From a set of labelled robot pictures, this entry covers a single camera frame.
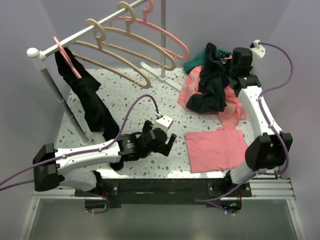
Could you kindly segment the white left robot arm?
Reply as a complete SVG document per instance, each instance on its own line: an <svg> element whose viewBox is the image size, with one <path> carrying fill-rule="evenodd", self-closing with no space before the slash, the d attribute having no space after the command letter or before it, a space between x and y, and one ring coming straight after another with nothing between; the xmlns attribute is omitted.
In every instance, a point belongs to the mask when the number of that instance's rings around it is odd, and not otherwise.
<svg viewBox="0 0 320 240"><path fill-rule="evenodd" d="M167 157L177 138L175 134L167 135L173 122L173 118L163 115L155 122L146 120L141 132L122 134L117 140L91 146L55 148L47 143L32 160L34 188L37 192L45 192L70 187L99 196L104 190L101 175L97 171L80 169L108 163L113 170L119 171L124 162L144 159L151 153Z"/></svg>

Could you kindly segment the dark navy shorts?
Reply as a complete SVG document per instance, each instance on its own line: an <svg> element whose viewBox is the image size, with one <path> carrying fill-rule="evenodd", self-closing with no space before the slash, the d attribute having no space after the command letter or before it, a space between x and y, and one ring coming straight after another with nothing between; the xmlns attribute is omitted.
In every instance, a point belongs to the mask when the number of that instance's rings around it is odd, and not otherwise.
<svg viewBox="0 0 320 240"><path fill-rule="evenodd" d="M199 73L198 93L193 94L186 108L198 114L223 112L226 104L225 88L229 86L230 55L219 57L217 47L207 43L204 50L204 63Z"/></svg>

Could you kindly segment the beige hanger front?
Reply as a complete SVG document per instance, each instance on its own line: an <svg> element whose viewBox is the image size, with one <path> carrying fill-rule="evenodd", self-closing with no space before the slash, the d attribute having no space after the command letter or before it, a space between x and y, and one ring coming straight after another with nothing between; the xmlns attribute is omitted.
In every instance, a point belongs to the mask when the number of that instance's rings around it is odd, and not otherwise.
<svg viewBox="0 0 320 240"><path fill-rule="evenodd" d="M145 83L140 83L139 81L135 80L134 78L128 76L127 74L125 74L115 68L112 68L110 66L102 64L102 63L95 61L93 59L90 59L88 57L79 55L79 54L72 51L71 53L74 55L75 58L83 60L83 61L90 63L92 65L95 65L97 67L101 67L104 70L108 70L108 71L112 72L113 74L116 74L116 75L130 81L131 83L133 83L143 89L149 89L152 86L150 78L145 73L143 73L139 68L137 68L135 65L133 65L131 62L124 59L123 57L103 48L103 45L104 45L103 42L106 39L107 35L106 35L105 31L103 30L103 27L95 19L88 18L85 21L85 24L87 26L92 25L94 27L97 27L97 30L94 30L94 34L93 34L97 45L94 45L94 44L88 43L88 42L84 42L84 41L79 41L79 40L76 40L75 42L73 42L72 43L73 45L77 45L77 46L81 46L81 47L85 47L85 48L89 48L89 49L98 51L102 54L105 54L109 57L112 57L112 58L124 63L125 65L130 67L134 72L138 73L138 75L145 80Z"/></svg>

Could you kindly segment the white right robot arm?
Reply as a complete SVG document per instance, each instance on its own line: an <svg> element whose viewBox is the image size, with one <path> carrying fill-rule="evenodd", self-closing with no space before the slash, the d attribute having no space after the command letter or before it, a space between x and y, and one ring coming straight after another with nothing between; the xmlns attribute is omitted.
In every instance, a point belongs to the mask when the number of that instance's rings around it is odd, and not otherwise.
<svg viewBox="0 0 320 240"><path fill-rule="evenodd" d="M254 133L254 141L244 154L244 162L230 170L230 180L223 183L223 192L235 196L242 184L257 174L284 166L293 142L290 133L285 133L274 120L263 97L263 89L256 75L251 73L253 63L261 59L266 50L263 46L251 49L236 47L232 52L229 69L229 85L243 104Z"/></svg>

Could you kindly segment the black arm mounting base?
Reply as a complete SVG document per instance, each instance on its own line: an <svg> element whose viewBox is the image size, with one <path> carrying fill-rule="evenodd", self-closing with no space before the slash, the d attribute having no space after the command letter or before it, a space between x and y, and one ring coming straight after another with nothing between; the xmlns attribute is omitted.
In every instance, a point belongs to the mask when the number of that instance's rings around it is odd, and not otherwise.
<svg viewBox="0 0 320 240"><path fill-rule="evenodd" d="M122 205L195 205L217 198L236 185L223 178L106 178L90 192L75 190L76 197L105 196L112 208Z"/></svg>

